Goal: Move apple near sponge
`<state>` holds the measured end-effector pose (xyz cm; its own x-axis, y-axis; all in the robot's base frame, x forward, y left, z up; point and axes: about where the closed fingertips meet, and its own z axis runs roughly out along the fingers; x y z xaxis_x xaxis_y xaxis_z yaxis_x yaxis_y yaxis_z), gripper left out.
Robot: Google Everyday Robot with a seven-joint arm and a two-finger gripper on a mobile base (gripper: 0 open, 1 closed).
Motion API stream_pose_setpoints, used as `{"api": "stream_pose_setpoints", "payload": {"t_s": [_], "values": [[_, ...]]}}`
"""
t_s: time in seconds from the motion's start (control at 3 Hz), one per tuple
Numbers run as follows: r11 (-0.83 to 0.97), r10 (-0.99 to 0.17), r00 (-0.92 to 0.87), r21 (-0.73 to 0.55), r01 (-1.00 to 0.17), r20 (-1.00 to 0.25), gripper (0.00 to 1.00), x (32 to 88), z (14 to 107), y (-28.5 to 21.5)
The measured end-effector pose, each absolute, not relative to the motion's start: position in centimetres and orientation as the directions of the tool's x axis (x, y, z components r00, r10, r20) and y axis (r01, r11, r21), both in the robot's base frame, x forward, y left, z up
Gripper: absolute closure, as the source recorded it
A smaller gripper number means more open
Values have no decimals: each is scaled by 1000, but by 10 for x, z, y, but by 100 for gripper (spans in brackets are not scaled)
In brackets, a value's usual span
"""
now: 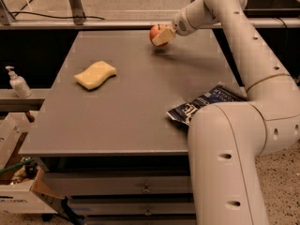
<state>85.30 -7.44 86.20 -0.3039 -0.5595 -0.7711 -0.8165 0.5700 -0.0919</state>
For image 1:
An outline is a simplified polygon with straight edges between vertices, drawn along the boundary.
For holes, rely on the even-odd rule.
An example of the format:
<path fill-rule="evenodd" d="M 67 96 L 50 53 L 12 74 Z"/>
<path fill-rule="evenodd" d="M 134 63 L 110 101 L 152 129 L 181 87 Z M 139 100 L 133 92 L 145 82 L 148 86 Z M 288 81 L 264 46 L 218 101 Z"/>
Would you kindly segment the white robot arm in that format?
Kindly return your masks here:
<path fill-rule="evenodd" d="M 247 93 L 192 117 L 187 149 L 197 225 L 269 225 L 255 157 L 300 138 L 300 90 L 244 13 L 247 0 L 195 0 L 151 34 L 161 46 L 220 23 Z"/>

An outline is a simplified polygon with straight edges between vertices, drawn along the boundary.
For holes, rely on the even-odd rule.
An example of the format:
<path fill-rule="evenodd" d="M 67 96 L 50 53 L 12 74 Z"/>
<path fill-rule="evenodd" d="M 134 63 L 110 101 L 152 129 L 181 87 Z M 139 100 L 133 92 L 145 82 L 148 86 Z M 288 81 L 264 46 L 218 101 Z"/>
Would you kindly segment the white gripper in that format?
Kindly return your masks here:
<path fill-rule="evenodd" d="M 177 35 L 186 37 L 196 31 L 188 22 L 186 10 L 183 8 L 172 19 L 172 27 Z M 164 46 L 175 38 L 175 32 L 169 26 L 154 26 L 151 28 L 151 42 L 156 46 Z"/>

